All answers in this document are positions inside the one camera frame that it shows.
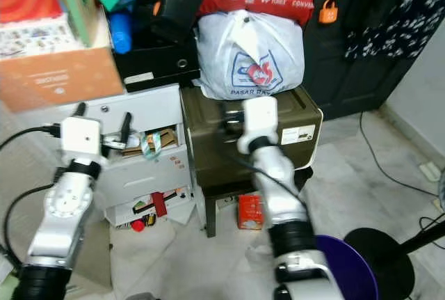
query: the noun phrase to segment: tiled floor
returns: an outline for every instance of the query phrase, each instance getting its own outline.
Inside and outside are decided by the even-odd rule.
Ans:
[[[376,168],[357,131],[357,116],[325,126],[305,190],[316,231],[344,237],[358,227],[373,227],[403,241],[419,231],[420,216],[439,211],[430,196],[401,187]],[[425,157],[378,113],[366,113],[364,129],[383,168],[394,177],[436,192],[417,165]],[[162,300],[271,299],[275,287],[266,233],[239,230],[235,206],[223,208],[217,236],[207,239],[194,213],[187,226],[160,219],[136,234],[111,231],[114,293],[84,300],[121,300],[152,292]],[[433,245],[411,254],[416,269],[412,299],[443,300],[445,251]]]

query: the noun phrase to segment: white wall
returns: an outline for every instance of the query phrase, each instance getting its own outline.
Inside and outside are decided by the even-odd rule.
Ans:
[[[387,107],[445,157],[445,20],[389,96]]]

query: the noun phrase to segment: black cable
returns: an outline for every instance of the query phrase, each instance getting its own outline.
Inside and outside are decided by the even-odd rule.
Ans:
[[[375,165],[379,168],[379,170],[383,173],[383,175],[385,175],[387,178],[389,178],[389,179],[392,180],[393,182],[395,182],[395,183],[397,183],[397,184],[399,184],[399,185],[402,185],[403,187],[407,187],[407,188],[409,188],[409,189],[413,189],[413,190],[418,191],[418,192],[421,192],[421,193],[423,193],[423,194],[428,194],[428,195],[430,195],[430,196],[437,197],[436,194],[432,194],[431,192],[422,190],[422,189],[420,189],[420,188],[418,188],[418,187],[413,187],[412,185],[402,183],[402,182],[400,182],[399,180],[396,180],[395,178],[393,178],[393,177],[391,177],[390,175],[388,175],[388,174],[386,173],[386,171],[383,170],[383,168],[381,167],[380,163],[379,163],[378,160],[377,160],[377,157],[376,157],[376,155],[375,155],[375,153],[374,153],[374,149],[372,148],[371,143],[369,142],[368,138],[366,137],[366,135],[365,135],[365,133],[364,133],[363,125],[362,125],[362,120],[363,120],[363,112],[360,114],[360,119],[359,119],[359,128],[360,128],[360,132],[362,133],[363,138],[364,138],[366,144],[368,145],[369,150],[371,151],[371,154],[373,155]]]
[[[8,256],[12,264],[14,265],[14,268],[17,270],[20,269],[22,265],[22,261],[17,257],[17,255],[14,252],[14,249],[11,246],[10,238],[9,238],[9,219],[11,217],[11,214],[13,213],[13,209],[16,206],[16,204],[26,196],[29,196],[30,194],[35,194],[40,191],[44,191],[46,189],[49,189],[52,187],[53,184],[44,185],[42,187],[36,187],[35,189],[25,191],[24,193],[20,194],[18,197],[16,197],[13,202],[9,205],[8,209],[6,210],[5,219],[3,220],[3,237],[5,241],[6,250],[8,252]]]
[[[233,162],[239,164],[240,166],[247,168],[251,171],[253,171],[254,173],[261,173],[262,175],[266,176],[268,179],[274,181],[275,183],[277,183],[278,185],[280,185],[284,190],[286,190],[287,192],[289,192],[293,197],[295,197],[300,203],[302,203],[303,205],[305,205],[300,199],[299,197],[297,197],[292,190],[290,190],[290,188],[288,188],[285,184],[281,183],[278,179],[272,177],[271,175],[269,175],[267,172],[263,171],[260,168],[257,168],[255,166],[253,166],[252,164],[250,164],[247,161],[244,161],[243,159],[239,158],[239,157],[235,157],[231,154],[229,154],[228,152],[226,152],[225,150],[223,150],[220,147],[220,144],[223,142],[223,127],[219,126],[219,128],[216,130],[216,146],[218,151],[220,152],[220,154],[224,155],[226,158],[231,159]]]
[[[23,131],[20,131],[14,135],[11,135],[9,138],[7,138],[1,145],[0,145],[0,150],[3,149],[3,147],[5,145],[7,145],[8,143],[10,143],[12,140],[14,140],[15,138],[18,138],[19,136],[26,134],[26,133],[31,133],[31,132],[46,132],[48,130],[48,127],[46,126],[40,126],[40,127],[33,127],[33,128],[28,128],[28,129],[24,129]]]
[[[419,218],[419,227],[420,227],[420,229],[421,229],[421,231],[419,232],[419,234],[422,233],[422,232],[424,232],[425,230],[427,230],[427,229],[428,229],[429,227],[431,227],[433,224],[438,224],[437,221],[438,221],[440,218],[442,218],[444,215],[445,215],[445,213],[442,213],[442,214],[440,214],[436,219],[430,218],[429,216],[422,216],[421,218]],[[424,226],[422,225],[422,221],[423,221],[423,220],[428,220],[428,221],[430,221],[430,223],[424,227]],[[431,242],[431,243],[434,244],[437,248],[442,249],[442,250],[445,250],[445,246],[441,246],[441,245],[437,244],[436,242]]]

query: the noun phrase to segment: brown cardboard box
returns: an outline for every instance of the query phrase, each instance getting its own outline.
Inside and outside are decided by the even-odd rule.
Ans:
[[[1,60],[1,100],[18,112],[123,93],[104,18],[90,49]]]

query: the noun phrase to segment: black box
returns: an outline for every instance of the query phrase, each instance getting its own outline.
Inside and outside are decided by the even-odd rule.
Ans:
[[[122,83],[129,93],[172,83],[188,85],[200,77],[196,41],[190,36],[182,45],[154,36],[134,41],[126,54],[113,53]]]

